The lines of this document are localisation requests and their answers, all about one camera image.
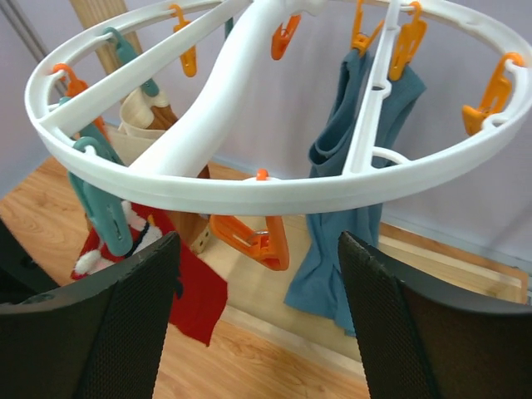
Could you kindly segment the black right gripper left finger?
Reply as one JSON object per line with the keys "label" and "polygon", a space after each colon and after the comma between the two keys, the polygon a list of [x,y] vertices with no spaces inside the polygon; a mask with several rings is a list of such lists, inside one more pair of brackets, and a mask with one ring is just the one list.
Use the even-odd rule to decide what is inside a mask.
{"label": "black right gripper left finger", "polygon": [[135,333],[116,317],[131,265],[1,306],[3,398],[151,398],[165,335]]}

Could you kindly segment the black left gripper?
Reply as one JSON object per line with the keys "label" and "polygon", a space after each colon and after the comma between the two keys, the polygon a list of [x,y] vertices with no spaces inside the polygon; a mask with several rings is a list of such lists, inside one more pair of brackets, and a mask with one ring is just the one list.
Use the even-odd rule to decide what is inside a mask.
{"label": "black left gripper", "polygon": [[1,221],[1,303],[21,303],[59,284],[34,261]]}

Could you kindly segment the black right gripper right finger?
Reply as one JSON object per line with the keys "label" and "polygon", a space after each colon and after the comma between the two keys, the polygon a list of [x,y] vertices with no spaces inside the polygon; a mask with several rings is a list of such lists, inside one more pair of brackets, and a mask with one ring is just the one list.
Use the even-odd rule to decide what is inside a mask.
{"label": "black right gripper right finger", "polygon": [[349,232],[338,257],[371,397],[530,397],[530,306],[447,283]]}

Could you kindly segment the teal clip gripped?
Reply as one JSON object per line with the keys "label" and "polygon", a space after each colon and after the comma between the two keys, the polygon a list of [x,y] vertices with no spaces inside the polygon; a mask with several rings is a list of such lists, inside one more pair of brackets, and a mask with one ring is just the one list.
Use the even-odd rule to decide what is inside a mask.
{"label": "teal clip gripped", "polygon": [[[88,147],[92,147],[101,158],[124,165],[105,138],[83,136],[74,145],[80,152],[84,152]],[[68,178],[86,216],[109,251],[115,256],[125,256],[129,253],[133,247],[133,238],[122,208],[122,199],[91,185],[72,172],[68,173]]]}

